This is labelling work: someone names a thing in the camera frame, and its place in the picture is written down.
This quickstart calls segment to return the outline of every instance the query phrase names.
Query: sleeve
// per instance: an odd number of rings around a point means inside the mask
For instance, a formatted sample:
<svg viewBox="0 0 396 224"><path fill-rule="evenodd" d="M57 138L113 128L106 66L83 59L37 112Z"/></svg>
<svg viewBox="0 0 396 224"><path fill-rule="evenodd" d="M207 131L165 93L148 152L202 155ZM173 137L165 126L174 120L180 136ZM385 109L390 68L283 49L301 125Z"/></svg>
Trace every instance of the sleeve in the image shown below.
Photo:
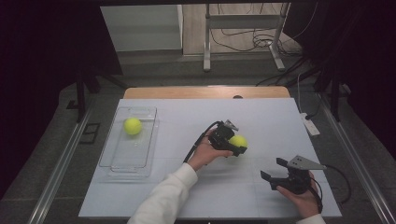
<svg viewBox="0 0 396 224"><path fill-rule="evenodd" d="M198 176L187 164L168 175L140 204L128 224L173 224Z"/></svg>
<svg viewBox="0 0 396 224"><path fill-rule="evenodd" d="M314 215L312 217L305 218L296 222L296 224L325 224L321 214Z"/></svg>

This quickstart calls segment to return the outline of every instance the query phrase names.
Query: clear plastic container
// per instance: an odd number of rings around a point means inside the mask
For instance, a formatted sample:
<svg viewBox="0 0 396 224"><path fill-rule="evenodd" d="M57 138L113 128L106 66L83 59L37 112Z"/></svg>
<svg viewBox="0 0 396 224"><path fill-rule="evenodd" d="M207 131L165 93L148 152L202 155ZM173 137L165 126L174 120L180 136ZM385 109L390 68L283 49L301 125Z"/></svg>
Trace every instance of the clear plastic container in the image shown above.
<svg viewBox="0 0 396 224"><path fill-rule="evenodd" d="M128 134L123 123L140 119L142 130ZM159 121L153 106L119 107L111 124L99 166L107 168L109 179L128 180L149 176Z"/></svg>

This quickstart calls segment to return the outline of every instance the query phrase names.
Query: white table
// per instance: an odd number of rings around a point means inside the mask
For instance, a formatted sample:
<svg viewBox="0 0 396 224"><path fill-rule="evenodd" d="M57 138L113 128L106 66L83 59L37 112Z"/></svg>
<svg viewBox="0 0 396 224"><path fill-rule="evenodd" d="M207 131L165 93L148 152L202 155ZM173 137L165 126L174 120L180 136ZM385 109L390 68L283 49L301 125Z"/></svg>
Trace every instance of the white table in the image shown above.
<svg viewBox="0 0 396 224"><path fill-rule="evenodd" d="M287 176L277 157L289 161L300 155L318 162L294 99L122 99L121 106L157 107L160 126L151 174L136 182L108 183L106 171L97 166L80 217L130 217L164 176L181 165L198 136L214 121L226 119L246 137L247 152L218 158L200 170L178 218L298 216L291 202L260 176L260 170ZM340 217L325 175L313 173L323 190L322 215Z"/></svg>

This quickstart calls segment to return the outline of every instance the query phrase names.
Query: tennis ball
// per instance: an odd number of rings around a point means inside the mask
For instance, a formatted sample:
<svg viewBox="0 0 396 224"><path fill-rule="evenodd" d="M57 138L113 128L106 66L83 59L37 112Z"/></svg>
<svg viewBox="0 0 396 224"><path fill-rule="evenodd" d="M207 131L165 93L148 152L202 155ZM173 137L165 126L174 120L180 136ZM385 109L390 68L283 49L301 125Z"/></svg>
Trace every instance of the tennis ball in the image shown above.
<svg viewBox="0 0 396 224"><path fill-rule="evenodd" d="M142 122L137 118L128 118L124 121L124 131L128 134L138 134L142 131Z"/></svg>
<svg viewBox="0 0 396 224"><path fill-rule="evenodd" d="M242 135L234 135L229 142L236 147L248 147L248 141Z"/></svg>

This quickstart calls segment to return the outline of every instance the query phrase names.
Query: hand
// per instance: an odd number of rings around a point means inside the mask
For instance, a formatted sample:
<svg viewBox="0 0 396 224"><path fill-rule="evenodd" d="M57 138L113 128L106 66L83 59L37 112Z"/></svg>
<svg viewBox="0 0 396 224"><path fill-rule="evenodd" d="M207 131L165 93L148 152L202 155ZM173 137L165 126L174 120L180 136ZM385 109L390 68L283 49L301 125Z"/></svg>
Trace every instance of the hand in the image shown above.
<svg viewBox="0 0 396 224"><path fill-rule="evenodd" d="M309 172L311 178L314 178L314 175ZM314 180L311 180L311 187L318 192L317 186ZM294 205L296 205L298 212L302 218L312 217L318 214L318 204L315 196L311 193L311 191L307 190L303 194L294 194L290 192L288 189L277 186L276 189L283 194L286 198L291 200Z"/></svg>
<svg viewBox="0 0 396 224"><path fill-rule="evenodd" d="M229 150L215 150L212 145L210 145L207 136L212 132L213 130L209 130L207 132L198 148L195 149L192 157L187 161L187 164L189 164L195 171L201 169L204 165L209 164L217 157L229 157L233 155Z"/></svg>

